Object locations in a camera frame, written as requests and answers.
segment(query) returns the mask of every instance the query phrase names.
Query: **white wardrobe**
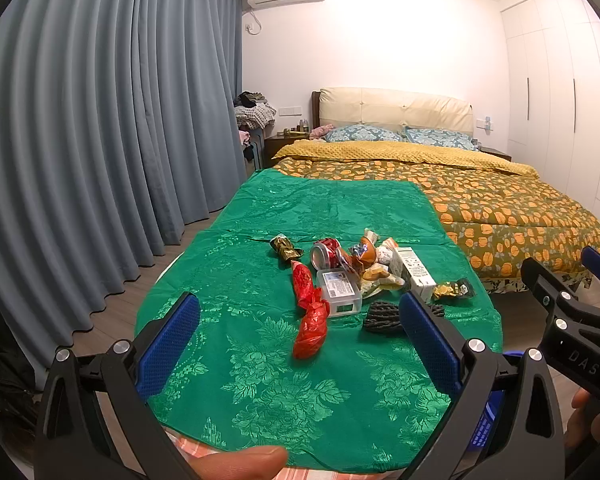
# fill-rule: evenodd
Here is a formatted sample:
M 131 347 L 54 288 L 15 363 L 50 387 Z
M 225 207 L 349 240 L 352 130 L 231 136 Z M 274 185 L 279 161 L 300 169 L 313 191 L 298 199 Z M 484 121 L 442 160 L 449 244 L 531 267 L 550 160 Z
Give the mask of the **white wardrobe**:
M 512 160 L 600 220 L 600 19 L 586 0 L 527 0 L 502 19 Z

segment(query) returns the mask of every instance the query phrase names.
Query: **white wall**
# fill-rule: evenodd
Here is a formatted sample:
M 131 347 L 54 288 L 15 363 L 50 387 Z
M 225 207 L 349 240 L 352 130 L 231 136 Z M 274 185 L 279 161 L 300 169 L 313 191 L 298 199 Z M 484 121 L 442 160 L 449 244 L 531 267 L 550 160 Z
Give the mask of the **white wall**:
M 491 116 L 494 131 L 475 136 L 506 149 L 509 69 L 495 0 L 325 0 L 256 15 L 262 32 L 243 32 L 243 88 L 276 108 L 301 105 L 310 120 L 311 92 L 328 86 L 442 94 Z M 274 131 L 297 123 L 277 118 Z

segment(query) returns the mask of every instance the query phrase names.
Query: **headboard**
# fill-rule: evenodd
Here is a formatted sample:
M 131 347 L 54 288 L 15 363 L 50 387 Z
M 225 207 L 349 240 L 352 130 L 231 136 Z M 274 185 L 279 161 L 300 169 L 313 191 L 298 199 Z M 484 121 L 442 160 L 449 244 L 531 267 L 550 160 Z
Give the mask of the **headboard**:
M 371 124 L 394 132 L 405 126 L 474 134 L 474 113 L 466 101 L 432 94 L 379 88 L 322 88 L 311 95 L 312 123 Z

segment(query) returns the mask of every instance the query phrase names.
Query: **pillow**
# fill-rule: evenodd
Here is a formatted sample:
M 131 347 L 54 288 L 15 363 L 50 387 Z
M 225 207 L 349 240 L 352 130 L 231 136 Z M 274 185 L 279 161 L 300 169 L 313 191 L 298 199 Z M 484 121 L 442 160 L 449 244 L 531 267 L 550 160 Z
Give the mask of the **pillow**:
M 344 142 L 345 140 L 396 140 L 403 142 L 403 138 L 391 130 L 368 126 L 367 124 L 350 124 L 331 130 L 324 139 L 327 142 Z
M 427 146 L 443 146 L 446 148 L 461 148 L 462 150 L 478 151 L 478 146 L 471 142 L 471 137 L 451 130 L 435 130 L 432 128 L 418 128 L 411 130 L 404 128 L 406 142 L 426 144 Z

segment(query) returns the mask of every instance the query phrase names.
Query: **hand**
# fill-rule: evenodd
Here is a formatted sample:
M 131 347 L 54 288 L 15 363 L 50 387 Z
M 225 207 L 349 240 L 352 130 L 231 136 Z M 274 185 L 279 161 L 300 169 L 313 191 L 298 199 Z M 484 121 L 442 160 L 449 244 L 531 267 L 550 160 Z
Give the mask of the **hand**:
M 575 408 L 569 421 L 567 422 L 567 432 L 564 434 L 564 445 L 567 448 L 578 447 L 580 443 L 587 437 L 589 431 L 597 442 L 600 442 L 600 413 L 593 419 L 590 428 L 587 427 L 585 420 L 584 407 L 591 394 L 583 389 L 579 389 L 573 396 L 571 407 Z
M 202 480 L 271 480 L 285 466 L 286 449 L 258 446 L 189 460 Z

